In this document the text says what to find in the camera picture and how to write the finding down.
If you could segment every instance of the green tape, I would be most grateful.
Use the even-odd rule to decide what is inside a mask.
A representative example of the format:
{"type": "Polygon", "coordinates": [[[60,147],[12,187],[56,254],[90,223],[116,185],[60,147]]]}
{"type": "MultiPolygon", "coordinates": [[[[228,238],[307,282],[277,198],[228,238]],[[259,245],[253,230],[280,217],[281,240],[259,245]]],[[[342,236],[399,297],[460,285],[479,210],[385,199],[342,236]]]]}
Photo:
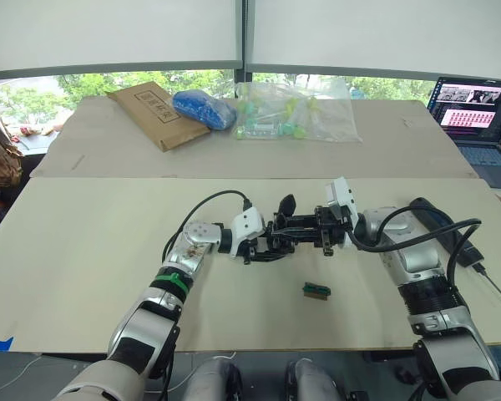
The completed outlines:
{"type": "Polygon", "coordinates": [[[182,290],[184,290],[185,295],[190,293],[190,289],[180,280],[180,275],[178,273],[173,273],[169,276],[161,275],[161,276],[156,276],[154,279],[157,282],[160,281],[167,281],[167,282],[172,282],[173,284],[176,284],[178,287],[180,287],[182,290]]]}

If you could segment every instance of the table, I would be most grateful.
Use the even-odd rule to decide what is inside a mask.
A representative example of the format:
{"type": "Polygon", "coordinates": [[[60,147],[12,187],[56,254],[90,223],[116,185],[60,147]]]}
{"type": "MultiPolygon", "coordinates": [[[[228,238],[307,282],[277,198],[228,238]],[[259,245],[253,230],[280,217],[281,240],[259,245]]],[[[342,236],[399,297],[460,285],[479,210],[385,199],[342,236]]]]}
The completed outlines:
{"type": "Polygon", "coordinates": [[[33,177],[477,178],[421,102],[353,100],[362,143],[236,140],[162,153],[113,100],[85,98],[33,177]]]}
{"type": "MultiPolygon", "coordinates": [[[[328,182],[32,179],[0,225],[0,340],[13,336],[12,351],[103,353],[158,271],[166,239],[198,201],[243,190],[268,220],[288,193],[298,213],[311,212],[324,202],[328,182]]],[[[483,180],[350,185],[360,211],[425,196],[455,220],[480,218],[472,242],[501,286],[501,204],[483,180]]],[[[239,212],[239,197],[227,195],[196,218],[228,223],[239,212]]],[[[471,269],[458,268],[457,284],[485,341],[501,343],[501,296],[471,269]]],[[[208,256],[180,326],[180,351],[410,348],[416,340],[377,255],[336,249],[325,258],[311,246],[270,264],[208,256]],[[329,300],[303,297],[304,281],[328,285],[329,300]]]]}

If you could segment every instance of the gray floor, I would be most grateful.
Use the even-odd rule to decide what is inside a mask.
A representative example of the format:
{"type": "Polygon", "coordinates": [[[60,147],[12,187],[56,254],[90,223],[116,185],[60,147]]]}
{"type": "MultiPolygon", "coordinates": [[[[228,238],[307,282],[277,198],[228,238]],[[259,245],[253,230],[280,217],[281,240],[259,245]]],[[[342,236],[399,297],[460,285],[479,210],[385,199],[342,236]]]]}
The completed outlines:
{"type": "MultiPolygon", "coordinates": [[[[171,386],[174,387],[189,372],[211,353],[178,353],[171,386]]],[[[24,353],[0,353],[0,387],[15,378],[37,356],[24,353]]],[[[347,391],[365,390],[370,400],[407,401],[413,386],[399,383],[393,376],[393,369],[402,365],[416,370],[412,358],[398,359],[385,363],[368,363],[362,353],[357,352],[314,352],[314,353],[237,353],[233,359],[242,373],[244,400],[278,401],[284,383],[284,371],[288,362],[299,358],[311,358],[321,365],[337,383],[342,383],[347,391]]],[[[52,399],[55,394],[82,369],[87,363],[61,358],[42,357],[34,363],[15,383],[0,392],[0,401],[22,399],[43,401],[52,399]]],[[[160,382],[147,384],[148,391],[158,390],[160,382]]],[[[170,401],[181,399],[185,385],[170,393],[170,401]]],[[[154,401],[156,393],[146,393],[145,401],[154,401]]],[[[423,400],[435,398],[425,394],[423,400]]]]}

